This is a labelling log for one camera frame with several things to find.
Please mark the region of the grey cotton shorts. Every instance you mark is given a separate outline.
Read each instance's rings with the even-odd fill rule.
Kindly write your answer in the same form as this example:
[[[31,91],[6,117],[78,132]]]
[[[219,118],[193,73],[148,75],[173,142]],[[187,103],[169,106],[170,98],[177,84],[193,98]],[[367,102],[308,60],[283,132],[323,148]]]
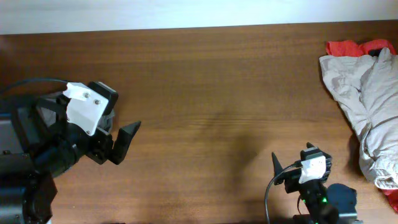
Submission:
[[[51,95],[44,95],[41,96],[41,98],[60,104],[60,105],[66,105],[70,100],[68,98],[63,98],[62,95],[57,95],[57,93],[51,94]],[[117,102],[118,98],[110,98],[110,101],[107,105],[107,108],[104,111],[104,114],[102,115],[101,119],[99,120],[98,127],[110,132],[113,128],[113,118],[115,116],[114,112],[114,106]],[[52,125],[54,122],[57,120],[57,114],[54,111],[51,111],[46,108],[39,108],[39,113],[44,119],[44,122],[47,126]]]

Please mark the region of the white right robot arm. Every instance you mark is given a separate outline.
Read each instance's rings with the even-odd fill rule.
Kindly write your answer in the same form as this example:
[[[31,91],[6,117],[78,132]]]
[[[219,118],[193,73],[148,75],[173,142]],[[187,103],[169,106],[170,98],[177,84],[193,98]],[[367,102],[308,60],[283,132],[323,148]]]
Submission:
[[[357,191],[344,184],[325,187],[331,173],[332,157],[311,143],[300,151],[300,159],[282,167],[272,153],[274,176],[264,194],[264,210],[267,223],[269,216],[269,192],[272,185],[284,184],[288,194],[298,192],[297,205],[303,202],[307,214],[298,213],[288,219],[289,223],[312,224],[363,224],[356,211]]]

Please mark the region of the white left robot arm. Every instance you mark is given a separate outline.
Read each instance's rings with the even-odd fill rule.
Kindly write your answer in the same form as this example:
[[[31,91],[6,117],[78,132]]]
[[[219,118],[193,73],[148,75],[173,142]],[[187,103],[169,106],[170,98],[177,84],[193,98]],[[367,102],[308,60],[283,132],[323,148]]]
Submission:
[[[69,99],[10,96],[1,100],[1,223],[48,223],[57,194],[54,179],[83,156],[120,164],[141,122],[102,128],[90,136],[67,121]]]

